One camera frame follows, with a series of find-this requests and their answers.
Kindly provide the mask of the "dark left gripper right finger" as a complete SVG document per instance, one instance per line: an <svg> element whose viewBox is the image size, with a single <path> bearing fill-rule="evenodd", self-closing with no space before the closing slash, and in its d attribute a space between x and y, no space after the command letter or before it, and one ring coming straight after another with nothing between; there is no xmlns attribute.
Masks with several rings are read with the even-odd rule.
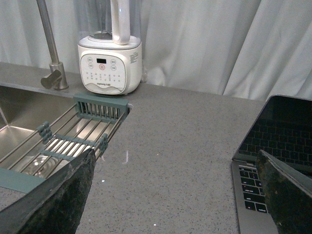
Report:
<svg viewBox="0 0 312 234"><path fill-rule="evenodd" d="M265 203L280 234L312 232L312 178L260 150L256 168Z"/></svg>

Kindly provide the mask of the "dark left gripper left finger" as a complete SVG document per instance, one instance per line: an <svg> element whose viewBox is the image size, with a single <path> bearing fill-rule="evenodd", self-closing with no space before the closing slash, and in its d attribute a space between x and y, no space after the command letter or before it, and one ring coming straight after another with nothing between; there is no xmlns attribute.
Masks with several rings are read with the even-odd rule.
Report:
<svg viewBox="0 0 312 234"><path fill-rule="evenodd" d="M95 151L87 149L0 212L2 234L74 234L91 189Z"/></svg>

